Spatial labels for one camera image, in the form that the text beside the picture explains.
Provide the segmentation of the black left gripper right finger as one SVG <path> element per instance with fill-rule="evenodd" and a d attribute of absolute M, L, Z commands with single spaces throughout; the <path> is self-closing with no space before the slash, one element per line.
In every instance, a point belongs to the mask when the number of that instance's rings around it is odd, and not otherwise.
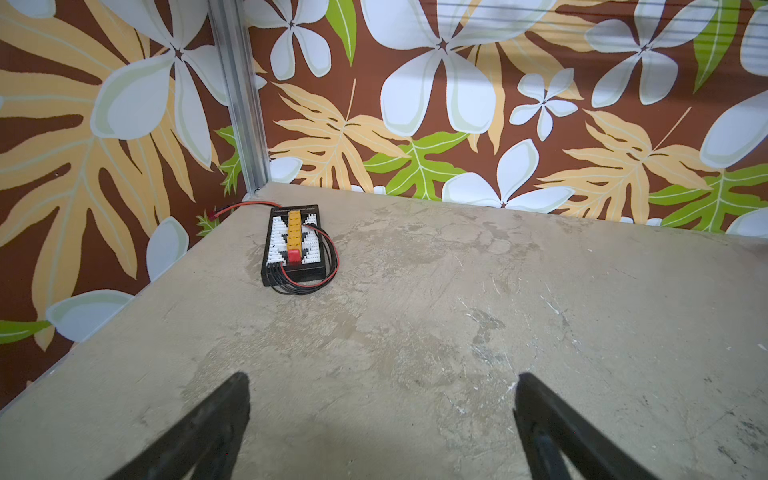
<path fill-rule="evenodd" d="M 566 460 L 585 479 L 655 477 L 530 372 L 519 375 L 514 418 L 533 479 L 569 479 Z"/>

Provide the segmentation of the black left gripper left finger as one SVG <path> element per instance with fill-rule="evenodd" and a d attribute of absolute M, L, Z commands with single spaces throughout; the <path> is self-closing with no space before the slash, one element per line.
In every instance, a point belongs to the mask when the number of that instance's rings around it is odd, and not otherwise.
<path fill-rule="evenodd" d="M 249 378 L 236 372 L 110 477 L 230 479 L 250 410 Z"/>

